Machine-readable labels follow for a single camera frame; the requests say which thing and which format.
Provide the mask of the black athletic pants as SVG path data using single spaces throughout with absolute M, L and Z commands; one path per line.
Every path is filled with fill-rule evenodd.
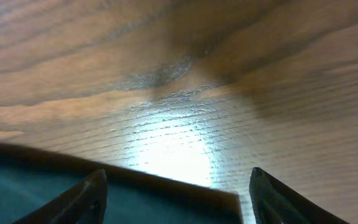
M 0 223 L 241 223 L 236 194 L 0 143 Z

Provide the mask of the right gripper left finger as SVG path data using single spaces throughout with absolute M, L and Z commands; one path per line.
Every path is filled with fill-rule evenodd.
M 106 173 L 100 169 L 14 224 L 102 224 L 107 196 Z

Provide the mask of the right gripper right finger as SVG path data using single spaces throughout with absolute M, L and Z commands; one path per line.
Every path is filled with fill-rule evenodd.
M 249 193 L 257 224 L 348 224 L 259 167 L 252 169 Z

